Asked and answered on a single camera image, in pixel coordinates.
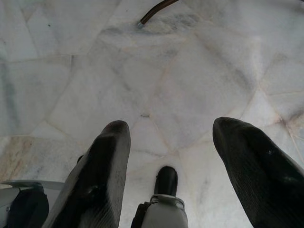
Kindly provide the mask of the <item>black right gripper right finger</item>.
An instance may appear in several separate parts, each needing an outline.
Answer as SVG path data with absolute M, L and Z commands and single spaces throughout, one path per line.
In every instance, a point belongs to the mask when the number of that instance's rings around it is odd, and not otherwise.
M 219 117 L 212 136 L 254 228 L 304 228 L 304 169 L 262 130 Z

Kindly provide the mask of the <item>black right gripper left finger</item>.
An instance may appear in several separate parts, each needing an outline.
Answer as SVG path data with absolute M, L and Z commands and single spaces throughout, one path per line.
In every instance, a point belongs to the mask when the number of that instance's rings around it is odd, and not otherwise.
M 118 228 L 131 137 L 110 122 L 70 172 L 42 228 Z

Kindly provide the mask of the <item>grey and black robot torso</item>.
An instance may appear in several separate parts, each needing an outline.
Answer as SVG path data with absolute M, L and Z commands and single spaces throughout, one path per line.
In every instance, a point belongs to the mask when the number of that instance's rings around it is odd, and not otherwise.
M 63 186 L 45 180 L 0 182 L 0 228 L 42 228 Z

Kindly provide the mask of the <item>dark brown chair leg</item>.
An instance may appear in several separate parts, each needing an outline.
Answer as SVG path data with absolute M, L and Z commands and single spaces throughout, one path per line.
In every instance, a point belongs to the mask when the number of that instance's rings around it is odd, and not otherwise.
M 163 10 L 164 8 L 178 2 L 179 0 L 163 0 L 160 3 L 153 6 L 138 22 L 137 27 L 143 28 L 144 25 L 159 11 Z

